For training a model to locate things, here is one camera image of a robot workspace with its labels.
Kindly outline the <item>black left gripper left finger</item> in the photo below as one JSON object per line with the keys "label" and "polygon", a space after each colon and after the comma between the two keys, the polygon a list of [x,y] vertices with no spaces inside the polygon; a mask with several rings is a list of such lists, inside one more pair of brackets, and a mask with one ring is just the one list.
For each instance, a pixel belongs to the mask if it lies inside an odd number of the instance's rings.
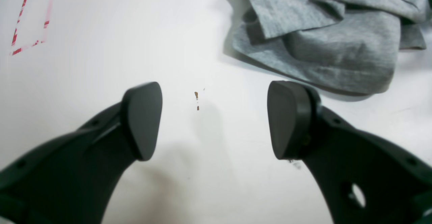
{"label": "black left gripper left finger", "polygon": [[1,171],[1,218],[100,224],[124,171],[152,158],[162,105],[157,82],[132,87],[76,131],[20,156]]}

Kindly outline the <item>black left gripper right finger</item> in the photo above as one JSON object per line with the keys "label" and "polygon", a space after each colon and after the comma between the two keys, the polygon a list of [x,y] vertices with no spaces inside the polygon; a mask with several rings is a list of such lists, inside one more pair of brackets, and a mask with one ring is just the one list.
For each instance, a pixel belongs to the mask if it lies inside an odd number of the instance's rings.
{"label": "black left gripper right finger", "polygon": [[432,170],[400,146],[356,129],[318,92],[273,81],[267,111],[279,160],[301,160],[335,224],[430,224]]}

